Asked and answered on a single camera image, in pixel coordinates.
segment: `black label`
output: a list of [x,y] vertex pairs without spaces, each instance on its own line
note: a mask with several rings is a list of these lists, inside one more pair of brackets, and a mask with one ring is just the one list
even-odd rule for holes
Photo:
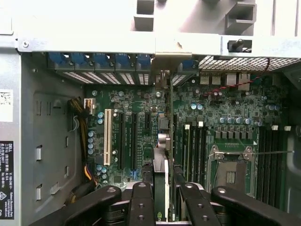
[[0,141],[0,220],[15,218],[14,201],[14,142]]

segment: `pcie slot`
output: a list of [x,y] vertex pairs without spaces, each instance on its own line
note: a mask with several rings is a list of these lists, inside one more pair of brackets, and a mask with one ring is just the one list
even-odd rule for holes
[[200,159],[200,166],[199,166],[199,175],[198,175],[198,182],[201,185],[205,184],[205,174],[206,174],[206,138],[207,138],[207,127],[202,127],[200,130],[200,143],[199,143],[199,159]]
[[124,151],[125,151],[125,142],[126,142],[126,120],[125,120],[125,114],[120,114],[120,122],[119,122],[119,143],[120,148],[118,152],[118,169],[123,170],[124,169]]
[[112,140],[112,110],[104,110],[104,145],[103,145],[103,164],[111,164],[111,140]]
[[145,125],[144,128],[147,130],[151,129],[151,113],[145,113]]
[[132,113],[132,140],[131,140],[131,170],[136,169],[136,154],[138,140],[138,114]]
[[182,147],[182,166],[183,166],[183,174],[188,180],[188,171],[189,171],[189,155],[190,155],[190,125],[186,124],[183,127],[183,147]]
[[[265,148],[265,128],[261,127],[259,129],[259,146],[258,153],[263,153]],[[257,189],[256,189],[256,199],[262,201],[263,194],[263,170],[264,170],[264,155],[258,155],[258,167],[257,167]]]
[[[264,153],[271,152],[271,144],[272,144],[272,131],[266,130],[266,145],[264,149]],[[263,158],[263,193],[262,193],[262,202],[269,203],[269,191],[270,191],[270,164],[271,164],[271,154],[264,154]]]
[[[271,143],[271,152],[275,152],[278,146],[278,130],[272,131],[272,143]],[[269,202],[271,206],[275,205],[275,192],[276,192],[276,165],[277,165],[277,155],[271,154],[271,163],[270,163],[270,177],[269,177]]]
[[193,176],[192,182],[198,182],[198,173],[199,173],[199,151],[200,151],[200,128],[195,127],[194,130],[194,156],[193,156]]

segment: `motherboard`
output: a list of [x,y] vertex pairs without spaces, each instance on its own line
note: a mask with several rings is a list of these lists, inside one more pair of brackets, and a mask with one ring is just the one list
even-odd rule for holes
[[[289,91],[273,76],[239,87],[242,74],[200,73],[173,92],[173,161],[186,181],[230,186],[281,208]],[[153,86],[87,86],[88,164],[99,186],[141,181],[166,137],[166,93]]]

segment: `black pcie slot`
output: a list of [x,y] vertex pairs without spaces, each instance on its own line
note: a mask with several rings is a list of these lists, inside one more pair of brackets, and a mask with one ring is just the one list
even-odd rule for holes
[[[272,151],[272,131],[266,130],[266,145],[264,152]],[[269,203],[269,191],[270,191],[270,164],[271,164],[271,154],[264,154],[264,170],[263,170],[263,194],[262,194],[262,202]]]
[[[278,130],[272,131],[272,143],[271,143],[271,152],[275,152],[278,146]],[[271,206],[275,205],[275,192],[276,192],[276,165],[277,165],[277,155],[270,154],[270,177],[269,177],[269,202]]]
[[118,169],[124,169],[124,160],[125,160],[125,143],[126,143],[126,116],[124,113],[120,114],[120,122],[119,122],[119,143],[120,148],[118,152]]
[[199,175],[198,175],[198,183],[201,185],[205,185],[205,174],[206,174],[206,138],[207,138],[207,127],[202,127],[200,130],[200,148],[199,148]]
[[145,125],[144,128],[147,130],[151,129],[151,113],[145,113]]
[[[258,153],[263,153],[265,148],[265,128],[261,127],[259,129],[259,144]],[[263,194],[263,169],[264,169],[264,155],[258,155],[258,167],[257,167],[257,189],[256,189],[256,199],[262,201]]]
[[[278,145],[276,151],[283,151],[283,141],[287,140],[287,133],[282,131],[279,131],[278,136]],[[276,156],[276,183],[275,183],[275,203],[274,207],[280,209],[280,195],[281,195],[281,179],[282,179],[282,161],[283,161],[283,155],[282,153],[275,154]]]
[[199,158],[199,151],[200,151],[200,128],[195,127],[194,129],[194,156],[193,156],[193,176],[192,182],[198,182],[199,176],[199,165],[200,165],[200,158]]
[[176,142],[176,139],[177,139],[177,137],[176,137],[176,134],[177,134],[177,123],[178,123],[178,117],[177,117],[177,115],[176,114],[174,114],[174,120],[173,120],[173,123],[174,123],[174,131],[173,131],[173,137],[174,137],[174,140],[173,140],[173,152],[174,152],[174,158],[175,158],[175,154],[176,154],[176,144],[177,144],[177,142]]
[[131,170],[137,168],[137,139],[138,139],[138,114],[132,113],[132,140],[131,140]]

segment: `mesh vent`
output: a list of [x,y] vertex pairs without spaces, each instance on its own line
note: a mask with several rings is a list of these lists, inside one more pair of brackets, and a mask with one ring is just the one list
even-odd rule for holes
[[120,76],[122,79],[126,82],[127,85],[135,85],[134,80],[129,73],[120,73]]
[[107,84],[107,82],[105,82],[104,80],[102,80],[101,78],[99,78],[96,74],[94,74],[93,72],[83,72],[83,74],[91,79],[93,79],[94,81],[100,83],[100,84]]
[[101,73],[101,75],[109,80],[112,84],[121,84],[112,73]]
[[[268,71],[273,71],[300,61],[301,59],[271,58]],[[214,56],[206,56],[199,63],[198,67],[202,70],[218,71],[263,71],[266,66],[266,58],[234,57],[221,59]]]
[[82,77],[81,75],[76,74],[76,73],[74,73],[74,72],[64,72],[64,74],[65,74],[65,75],[68,75],[68,76],[70,76],[70,77],[72,77],[72,78],[75,78],[75,79],[77,79],[77,80],[79,80],[79,81],[82,81],[82,82],[84,82],[84,83],[87,83],[87,84],[93,84],[92,81],[89,81],[88,79],[86,79],[86,78]]
[[149,74],[138,74],[140,85],[149,84]]

